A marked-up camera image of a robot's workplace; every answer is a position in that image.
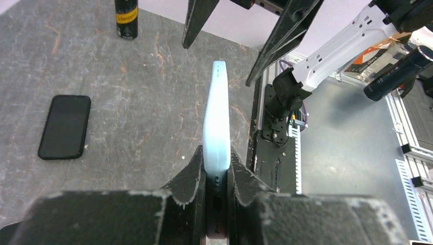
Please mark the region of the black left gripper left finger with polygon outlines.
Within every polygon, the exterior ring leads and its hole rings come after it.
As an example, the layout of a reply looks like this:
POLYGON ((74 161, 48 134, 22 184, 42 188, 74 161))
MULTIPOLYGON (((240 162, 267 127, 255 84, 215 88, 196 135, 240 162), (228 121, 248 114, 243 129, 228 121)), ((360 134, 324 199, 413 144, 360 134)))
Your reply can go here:
POLYGON ((1 244, 205 244, 205 173, 197 147, 156 190, 63 191, 1 228, 1 244))

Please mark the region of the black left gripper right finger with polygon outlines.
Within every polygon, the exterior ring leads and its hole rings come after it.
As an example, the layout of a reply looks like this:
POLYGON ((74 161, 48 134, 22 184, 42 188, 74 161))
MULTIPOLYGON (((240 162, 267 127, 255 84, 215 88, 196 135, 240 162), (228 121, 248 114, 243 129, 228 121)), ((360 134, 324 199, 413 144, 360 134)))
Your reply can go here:
POLYGON ((408 244, 397 215, 368 195, 276 193, 231 152, 228 244, 408 244))

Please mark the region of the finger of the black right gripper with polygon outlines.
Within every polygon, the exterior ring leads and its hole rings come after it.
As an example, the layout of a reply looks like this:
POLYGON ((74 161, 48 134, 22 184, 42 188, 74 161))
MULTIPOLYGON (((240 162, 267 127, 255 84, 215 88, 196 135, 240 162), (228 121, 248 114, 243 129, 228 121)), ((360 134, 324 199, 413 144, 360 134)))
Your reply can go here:
POLYGON ((277 59, 295 49, 307 30, 323 1, 287 1, 280 12, 271 34, 258 54, 245 85, 250 87, 277 59))
POLYGON ((216 8, 219 0, 188 0, 182 46, 189 49, 216 8))

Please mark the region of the black smartphone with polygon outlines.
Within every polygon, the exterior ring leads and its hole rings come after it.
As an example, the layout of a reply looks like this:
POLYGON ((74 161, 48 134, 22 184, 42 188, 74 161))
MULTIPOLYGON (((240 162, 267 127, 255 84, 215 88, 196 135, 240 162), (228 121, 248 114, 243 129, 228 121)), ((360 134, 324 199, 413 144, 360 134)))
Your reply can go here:
POLYGON ((227 237, 227 172, 206 175, 206 235, 209 239, 227 237))

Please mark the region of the light blue phone case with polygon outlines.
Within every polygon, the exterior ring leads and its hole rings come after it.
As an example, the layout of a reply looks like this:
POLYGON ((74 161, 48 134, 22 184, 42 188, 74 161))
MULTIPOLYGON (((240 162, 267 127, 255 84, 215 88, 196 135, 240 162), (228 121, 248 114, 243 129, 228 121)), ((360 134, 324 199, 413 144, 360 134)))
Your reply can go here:
POLYGON ((230 121, 226 62, 214 61, 203 125, 204 168, 223 177, 230 166, 230 121))

